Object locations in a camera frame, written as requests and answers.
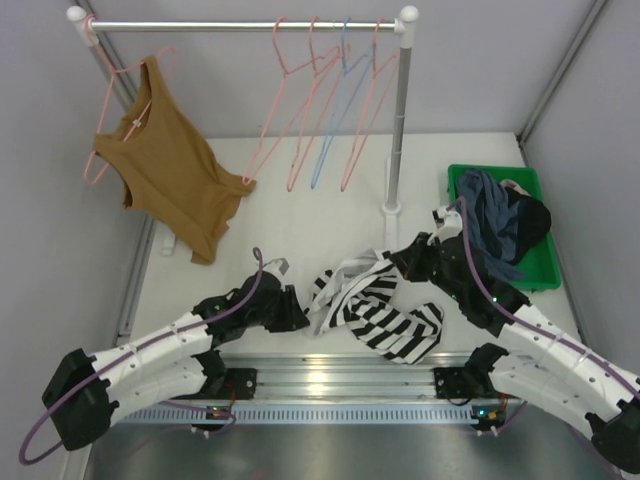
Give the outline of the black white striped tank top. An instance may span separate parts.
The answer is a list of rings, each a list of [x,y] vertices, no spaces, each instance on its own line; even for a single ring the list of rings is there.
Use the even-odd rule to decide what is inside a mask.
[[[445,314],[433,302],[410,311],[392,305],[400,272],[388,256],[367,250],[319,273],[305,314],[315,337],[344,327],[386,360],[415,365],[440,343]]]

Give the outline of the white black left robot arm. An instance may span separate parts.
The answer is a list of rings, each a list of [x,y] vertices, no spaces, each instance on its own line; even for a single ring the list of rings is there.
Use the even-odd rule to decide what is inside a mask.
[[[248,329],[273,334],[308,327],[296,290],[274,273],[246,279],[136,341],[93,354],[66,354],[42,395],[68,451],[99,439],[124,417],[175,397],[214,397],[226,384],[218,348]]]

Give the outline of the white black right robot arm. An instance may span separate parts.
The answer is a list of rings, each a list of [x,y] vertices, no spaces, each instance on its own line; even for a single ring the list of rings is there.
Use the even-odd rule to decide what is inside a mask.
[[[519,397],[582,433],[610,464],[639,472],[639,377],[564,332],[511,284],[491,277],[461,236],[443,242],[420,233],[389,254],[403,277],[449,295],[472,325],[488,332],[482,361],[466,372],[478,396]]]

